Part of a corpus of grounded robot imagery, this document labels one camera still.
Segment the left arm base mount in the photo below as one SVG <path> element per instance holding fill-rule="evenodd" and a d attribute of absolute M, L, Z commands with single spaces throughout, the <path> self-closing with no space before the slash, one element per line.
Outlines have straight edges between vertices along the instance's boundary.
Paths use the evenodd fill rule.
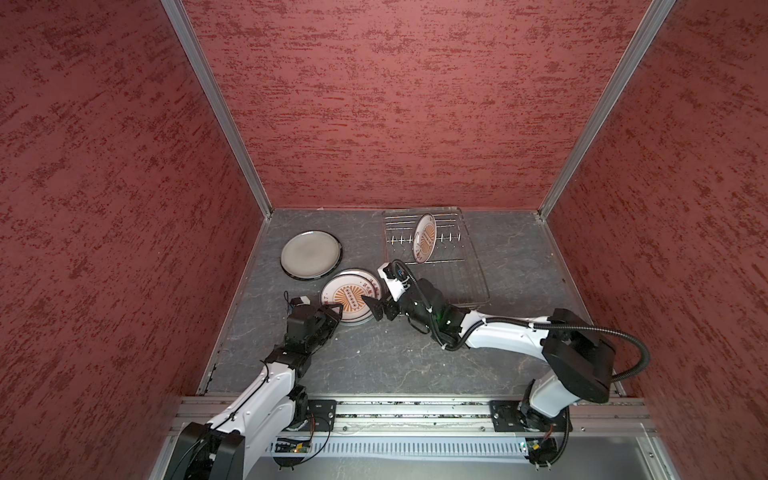
<path fill-rule="evenodd" d="M 338 402 L 333 399 L 309 399 L 301 405 L 300 432 L 329 432 L 335 424 Z"/>

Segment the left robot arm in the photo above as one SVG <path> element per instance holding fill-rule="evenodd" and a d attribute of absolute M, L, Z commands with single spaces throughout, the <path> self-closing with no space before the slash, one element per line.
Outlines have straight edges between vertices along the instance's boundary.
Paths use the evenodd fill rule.
<path fill-rule="evenodd" d="M 284 340 L 262 361 L 263 368 L 246 390 L 206 423 L 191 422 L 178 436 L 165 479 L 244 479 L 275 446 L 293 468 L 322 452 L 334 426 L 334 401 L 312 402 L 299 384 L 312 356 L 331 339 L 342 320 L 340 303 L 313 305 L 295 298 Z M 318 405 L 317 413 L 311 411 Z"/>

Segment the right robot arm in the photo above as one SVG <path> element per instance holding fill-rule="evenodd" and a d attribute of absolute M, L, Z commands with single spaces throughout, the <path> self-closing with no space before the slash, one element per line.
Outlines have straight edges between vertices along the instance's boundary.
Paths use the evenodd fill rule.
<path fill-rule="evenodd" d="M 552 424 L 579 401 L 602 404 L 610 397 L 615 347 L 609 333 L 570 310 L 536 318 L 493 316 L 446 303 L 429 283 L 397 296 L 361 299 L 375 319 L 404 315 L 446 351 L 489 348 L 547 363 L 550 373 L 529 382 L 517 407 L 518 422 L 529 430 Z"/>

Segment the plain grey white plate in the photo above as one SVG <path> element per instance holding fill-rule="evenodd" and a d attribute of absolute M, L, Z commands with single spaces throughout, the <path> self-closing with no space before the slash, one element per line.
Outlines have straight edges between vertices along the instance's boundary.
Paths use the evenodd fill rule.
<path fill-rule="evenodd" d="M 332 234 L 311 230 L 292 237 L 283 247 L 280 264 L 288 266 L 336 266 L 342 258 L 342 244 Z"/>

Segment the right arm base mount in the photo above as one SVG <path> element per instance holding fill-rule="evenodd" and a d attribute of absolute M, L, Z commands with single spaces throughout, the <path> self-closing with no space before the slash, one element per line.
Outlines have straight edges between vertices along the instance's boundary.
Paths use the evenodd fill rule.
<path fill-rule="evenodd" d="M 490 418 L 495 432 L 560 433 L 571 431 L 565 410 L 548 417 L 523 401 L 491 400 L 488 402 Z"/>

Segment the dark striped rim plate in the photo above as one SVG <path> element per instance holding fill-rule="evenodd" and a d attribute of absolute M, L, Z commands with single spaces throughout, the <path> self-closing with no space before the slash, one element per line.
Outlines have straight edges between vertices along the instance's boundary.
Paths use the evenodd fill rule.
<path fill-rule="evenodd" d="M 336 266 L 329 267 L 306 267 L 306 266 L 288 266 L 281 264 L 282 271 L 290 278 L 298 281 L 314 281 L 327 277 L 336 270 Z"/>

